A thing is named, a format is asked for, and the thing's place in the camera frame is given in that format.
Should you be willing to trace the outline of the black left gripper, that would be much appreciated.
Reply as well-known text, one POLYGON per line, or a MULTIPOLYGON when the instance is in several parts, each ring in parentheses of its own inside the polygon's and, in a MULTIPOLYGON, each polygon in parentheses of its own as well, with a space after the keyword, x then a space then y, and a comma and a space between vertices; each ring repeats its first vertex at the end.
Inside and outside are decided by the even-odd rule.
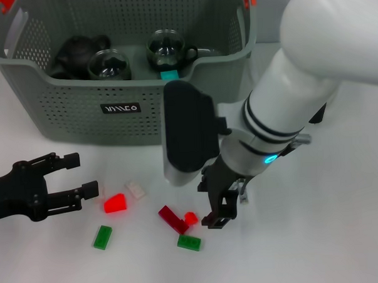
POLYGON ((13 164, 9 173, 0 177, 0 219, 24 215, 32 221, 82 209, 82 200, 99 195, 97 181, 67 191, 48 193, 44 176, 57 170, 80 166, 78 153, 63 157, 55 152, 31 161, 13 164))

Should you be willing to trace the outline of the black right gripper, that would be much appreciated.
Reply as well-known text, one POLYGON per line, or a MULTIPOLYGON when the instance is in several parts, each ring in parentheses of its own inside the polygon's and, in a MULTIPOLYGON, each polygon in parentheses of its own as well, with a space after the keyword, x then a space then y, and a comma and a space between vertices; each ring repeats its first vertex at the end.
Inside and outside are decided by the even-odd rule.
POLYGON ((244 180, 242 189, 246 188, 252 176, 234 172, 224 162, 221 155, 210 166, 201 171, 198 192, 208 195, 211 212, 201 220, 201 225, 208 229, 222 229, 230 220, 237 217, 237 200, 239 190, 231 190, 234 182, 244 180))

